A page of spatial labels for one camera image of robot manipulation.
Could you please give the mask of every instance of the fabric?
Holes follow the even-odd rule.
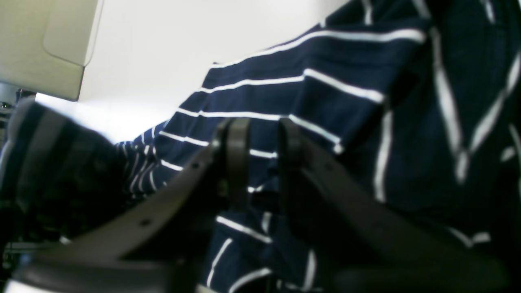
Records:
[[[25,241],[74,237],[122,212],[122,163],[100,134],[24,100],[7,136],[0,201],[14,200],[26,216]]]
[[[352,0],[294,40],[215,63],[169,121],[116,144],[126,205],[182,171],[226,117],[253,119],[252,196],[276,193],[288,117],[375,200],[518,274],[519,12],[515,0]],[[264,202],[216,219],[201,285],[321,291],[314,252]]]

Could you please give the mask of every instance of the striped shirt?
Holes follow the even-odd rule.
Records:
[[[519,205],[519,11],[515,0],[352,0],[293,40],[214,63],[169,121],[116,144],[127,205],[182,171],[226,117],[252,118],[249,191],[276,192],[287,117],[375,200],[468,248],[509,243],[495,254],[517,270],[514,226],[496,226]],[[201,285],[240,292],[270,277],[278,292],[322,290],[283,214],[216,222]]]

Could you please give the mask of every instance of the beige panel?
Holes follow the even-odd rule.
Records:
[[[43,47],[54,4],[55,0],[0,0],[0,81],[75,101],[83,67]]]
[[[101,12],[100,9],[96,9],[97,1],[55,1],[43,46],[53,56],[85,66],[92,23],[96,12]]]

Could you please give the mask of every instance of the white stripe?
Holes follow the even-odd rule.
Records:
[[[456,157],[456,180],[459,184],[465,182],[467,177],[468,167],[470,165],[470,156],[467,151],[461,150]]]
[[[299,286],[292,284],[292,283],[285,283],[284,285],[286,286],[286,288],[288,288],[290,290],[298,290],[298,291],[303,290]],[[319,287],[308,290],[308,292],[323,292],[323,291],[324,291],[324,289],[319,288]]]
[[[498,120],[501,110],[503,109],[505,98],[506,93],[504,90],[501,90],[492,106],[478,123],[476,129],[474,130],[474,134],[472,135],[472,142],[470,144],[470,151],[472,154],[478,150],[481,144],[485,141],[485,138],[492,131],[492,128],[494,127],[495,122]]]
[[[491,24],[495,23],[495,15],[494,15],[494,8],[492,7],[492,4],[490,3],[490,0],[480,0],[481,4],[483,4],[483,7],[485,8],[485,13],[487,14],[487,18]]]
[[[6,281],[6,283],[2,283],[2,286],[5,285],[5,289],[2,289],[2,292],[8,293],[54,293],[54,290],[46,290],[43,288],[35,287],[32,285],[27,285],[21,282],[18,282],[14,279],[10,279]]]
[[[490,242],[490,234],[488,232],[479,232],[472,236],[472,242],[476,243],[486,243]]]
[[[331,76],[318,72],[314,69],[310,69],[310,68],[305,69],[304,75],[318,79],[321,82],[326,83],[326,84],[336,88],[339,91],[342,91],[342,92],[345,92],[345,93],[348,93],[351,95],[369,99],[376,103],[381,103],[383,101],[384,96],[382,93],[380,93],[378,91],[368,90],[368,89],[363,89],[363,88],[352,86],[352,85],[344,83],[338,79],[335,79]]]
[[[382,119],[382,138],[380,140],[380,148],[376,160],[376,170],[373,181],[375,198],[381,203],[386,201],[385,177],[392,143],[393,111],[390,109],[388,101],[385,105],[385,111],[386,112]]]
[[[256,156],[256,157],[277,158],[276,152],[268,153],[268,152],[263,152],[263,151],[259,151],[259,150],[250,150],[250,155]]]
[[[132,183],[130,184],[130,192],[132,192],[132,189],[134,188],[134,185],[136,183],[136,181],[138,180],[138,178],[143,178],[143,171],[145,170],[145,167],[146,165],[148,164],[148,160],[145,159],[145,162],[143,162],[143,165],[141,165],[141,169],[139,170],[139,172],[134,176],[134,179],[132,180]]]
[[[127,142],[125,141],[125,142],[122,144],[122,148],[123,148],[123,155],[125,156],[125,159],[128,159],[129,156],[128,156],[128,153],[127,153],[127,148],[125,148],[126,145],[127,145]]]
[[[244,286],[245,284],[247,284],[253,280],[267,276],[269,274],[271,274],[271,270],[268,269],[267,267],[265,267],[260,270],[253,271],[247,275],[244,275],[240,279],[238,279],[235,283],[233,283],[233,285],[230,287],[230,290],[228,291],[228,293],[234,293],[235,291],[237,291],[237,289]]]
[[[304,278],[304,285],[302,286],[302,291],[309,292],[313,287],[313,282],[315,281],[315,273],[317,271],[317,256],[313,250],[309,251],[309,256],[307,259],[307,269],[306,269],[306,277]]]
[[[449,83],[441,54],[441,36],[436,28],[430,29],[433,51],[433,70],[436,85],[436,96],[440,104],[441,114],[447,133],[447,141],[454,159],[456,160],[454,175],[459,184],[465,181],[469,164],[469,155],[463,150],[463,135],[456,102]]]
[[[174,165],[174,164],[170,164],[170,163],[168,163],[165,160],[161,160],[161,165],[163,165],[165,167],[168,167],[168,168],[170,168],[172,170],[176,170],[176,171],[182,171],[183,170],[183,167],[178,166],[178,165]]]
[[[132,192],[132,188],[134,187],[136,181],[139,179],[139,183],[142,183],[142,180],[143,180],[143,175],[144,175],[144,170],[145,168],[148,168],[147,167],[147,164],[148,164],[148,151],[150,150],[150,146],[146,145],[145,146],[145,150],[144,150],[144,154],[145,154],[145,161],[143,162],[143,165],[141,166],[141,169],[139,170],[139,172],[136,174],[136,176],[134,176],[134,180],[132,180],[132,183],[130,184],[130,192]],[[140,186],[138,184],[138,190],[143,192],[143,189],[142,189],[142,186]]]
[[[154,175],[153,175],[154,170],[155,170],[155,169],[152,169],[152,170],[150,171],[150,174],[149,174],[148,178],[150,179],[150,185],[152,185],[152,189],[153,189],[154,191],[157,191],[156,184],[154,183]]]
[[[499,92],[498,97],[474,130],[472,143],[470,145],[470,151],[472,153],[475,153],[478,150],[490,132],[492,132],[492,129],[501,114],[505,100],[508,99],[508,96],[515,88],[515,85],[519,79],[520,61],[521,54],[518,53],[510,68],[510,72],[508,73],[506,89]]]
[[[145,192],[145,191],[143,190],[143,179],[145,178],[145,174],[146,174],[147,172],[149,172],[150,169],[152,169],[152,168],[154,167],[154,165],[155,165],[154,163],[150,163],[150,166],[148,166],[148,167],[145,169],[145,171],[144,171],[143,174],[141,175],[141,178],[139,178],[139,184],[138,184],[139,191],[141,191],[141,192]]]
[[[212,289],[205,287],[203,285],[197,285],[195,288],[195,293],[219,293],[219,292],[213,291]]]
[[[514,59],[514,63],[510,68],[510,72],[508,73],[508,81],[506,83],[506,95],[510,96],[512,91],[517,85],[517,81],[519,80],[521,67],[521,52],[517,52],[516,58]]]
[[[332,31],[332,30],[323,30],[323,31],[317,31],[312,32],[307,35],[304,35],[297,40],[276,46],[273,48],[270,48],[265,51],[257,52],[253,55],[228,62],[228,63],[216,63],[212,64],[211,68],[224,68],[228,67],[234,64],[238,64],[240,62],[243,62],[246,59],[253,58],[253,57],[259,57],[259,56],[266,56],[271,55],[277,52],[287,51],[290,49],[293,49],[302,43],[313,39],[313,38],[332,38],[337,39],[341,41],[358,41],[358,42],[391,42],[395,40],[409,40],[417,43],[423,43],[425,42],[425,34],[421,32],[420,30],[415,29],[402,29],[402,30],[395,30],[391,32],[386,33],[373,33],[373,32],[340,32],[340,31]]]
[[[517,129],[514,125],[510,124],[509,129],[510,134],[512,135],[512,139],[514,140],[514,145],[516,146],[517,158],[519,160],[519,170],[521,170],[521,139],[519,138],[519,133],[517,133]],[[521,197],[521,177],[519,178],[517,185],[519,189],[519,196]]]
[[[194,139],[194,138],[190,138],[190,137],[176,136],[174,134],[171,134],[171,133],[168,133],[168,132],[164,132],[164,131],[160,131],[159,134],[162,135],[162,136],[166,136],[166,137],[169,137],[169,138],[181,141],[181,142],[189,142],[189,143],[192,143],[192,144],[197,144],[197,145],[200,145],[202,147],[207,147],[209,145],[209,143],[207,141],[202,141],[202,140],[198,140],[198,139]]]
[[[281,115],[276,114],[263,114],[263,113],[256,113],[256,112],[192,112],[188,111],[186,109],[179,108],[177,110],[179,113],[183,113],[192,117],[208,117],[208,118],[254,118],[254,119],[261,119],[261,120],[269,120],[269,121],[278,121],[280,120]]]
[[[261,185],[259,187],[248,186],[248,192],[249,193],[259,192],[259,191],[262,191],[263,188],[264,188],[264,185]]]
[[[461,150],[462,134],[460,119],[454,101],[451,86],[443,66],[441,57],[441,37],[436,28],[431,29],[432,46],[434,53],[434,76],[438,102],[441,106],[445,130],[448,134],[449,147],[452,154],[457,157]]]
[[[226,239],[225,243],[222,244],[221,249],[219,249],[217,256],[214,258],[214,261],[212,262],[212,269],[210,270],[210,274],[208,275],[208,279],[206,280],[206,287],[211,288],[210,285],[212,283],[212,278],[214,277],[215,266],[217,266],[219,259],[221,258],[228,245],[232,243],[232,241],[233,240],[231,238]]]
[[[416,11],[418,11],[418,14],[422,18],[427,18],[427,19],[431,18],[429,8],[425,4],[424,0],[412,0],[412,1],[414,4],[414,7],[416,7]]]
[[[235,117],[235,118],[245,117],[245,118],[256,118],[256,119],[263,119],[263,120],[270,120],[270,121],[278,121],[280,118],[283,117],[281,115],[271,115],[271,114],[262,114],[262,113],[253,113],[253,112],[202,112],[202,111],[199,111],[199,113],[195,113],[195,112],[190,112],[190,111],[187,111],[184,109],[183,109],[183,111],[178,111],[178,112],[184,113],[184,114],[186,114],[186,112],[189,112],[191,114],[190,116],[192,116],[192,117],[197,117],[194,115],[201,115],[204,117],[230,117],[230,118],[231,117]],[[289,115],[288,118],[290,118],[293,122],[295,122],[295,124],[324,137],[325,139],[331,141],[332,143],[340,144],[340,138],[337,137],[336,135],[328,132],[324,128],[322,128],[316,124],[313,124],[309,121],[306,121],[304,119],[301,119],[293,114]],[[176,136],[176,135],[173,135],[170,133],[166,133],[164,131],[161,131],[159,134],[165,135],[165,136],[173,138],[173,139],[181,140],[181,141],[185,140],[185,138],[183,138],[183,137]],[[341,152],[341,150],[343,150],[343,147],[341,145],[339,145],[339,146],[336,146],[334,150],[338,154],[339,152]]]
[[[123,146],[123,143],[118,142],[118,143],[116,143],[114,146],[116,147],[116,155],[119,156],[119,152],[120,152],[120,151],[119,151],[119,148],[120,148],[121,146]]]
[[[463,234],[461,231],[458,231],[452,227],[448,227],[448,230],[456,236],[467,248],[471,248],[474,246],[474,243],[472,240],[465,234]]]
[[[271,213],[270,212],[264,212],[262,216],[262,230],[264,233],[268,234],[269,231],[269,222],[271,221]]]
[[[268,236],[265,236],[265,235],[262,235],[261,233],[251,229],[251,228],[248,228],[246,226],[243,226],[239,223],[236,223],[236,222],[233,222],[227,218],[224,218],[224,217],[221,217],[221,216],[218,216],[217,217],[217,220],[216,220],[218,223],[221,223],[221,224],[224,224],[234,230],[237,230],[239,232],[242,232],[242,233],[245,233],[259,241],[262,241],[266,244],[270,244],[272,243],[272,239]]]
[[[516,155],[516,149],[513,146],[510,146],[503,150],[501,153],[501,161],[506,162],[512,159]]]
[[[69,238],[65,237],[65,236],[60,236],[59,241],[63,245],[69,245],[69,244],[72,243],[72,241]]]
[[[300,82],[304,80],[304,76],[294,76],[294,77],[282,77],[282,78],[273,78],[273,79],[243,79],[236,83],[227,84],[225,86],[218,86],[212,89],[200,88],[197,92],[205,92],[208,94],[217,92],[217,91],[226,91],[233,90],[242,86],[266,86],[268,84],[282,84],[282,83],[291,83],[291,82]]]
[[[364,10],[365,10],[364,24],[372,25],[373,24],[373,6],[371,5],[371,0],[362,0],[362,5],[364,5]]]
[[[304,81],[306,76],[313,77],[329,86],[336,88],[339,91],[362,97],[365,99],[372,100],[376,103],[381,103],[383,101],[383,94],[375,91],[368,90],[359,87],[352,86],[350,84],[344,83],[338,79],[335,79],[331,76],[318,72],[314,69],[306,68],[302,75],[294,76],[294,77],[284,77],[284,78],[274,78],[274,79],[243,79],[236,83],[227,84],[224,86],[218,86],[212,89],[200,88],[198,91],[205,93],[213,93],[216,91],[224,91],[224,90],[232,90],[242,86],[265,86],[268,84],[282,84],[282,83],[291,83],[291,82],[301,82]]]
[[[288,116],[288,118],[291,121],[293,121],[295,124],[297,124],[299,126],[302,126],[302,127],[306,128],[309,131],[312,131],[314,133],[317,133],[317,134],[321,135],[322,137],[324,137],[325,139],[331,141],[332,143],[335,143],[335,144],[339,144],[340,143],[340,138],[339,137],[337,137],[336,135],[330,133],[326,129],[324,129],[324,128],[316,125],[316,124],[313,124],[313,123],[311,123],[309,121],[306,121],[304,119],[298,118],[298,117],[296,117],[293,114],[290,114]]]

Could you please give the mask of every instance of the shirt sleeve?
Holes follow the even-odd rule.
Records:
[[[124,162],[122,192],[127,195],[129,205],[147,198],[163,185],[161,174],[154,173],[153,170],[160,164],[156,137],[165,124],[166,122],[152,127],[133,141],[119,142],[115,145],[118,158]]]
[[[8,130],[0,201],[22,212],[27,241],[74,237],[121,212],[121,161],[101,134],[31,101]]]

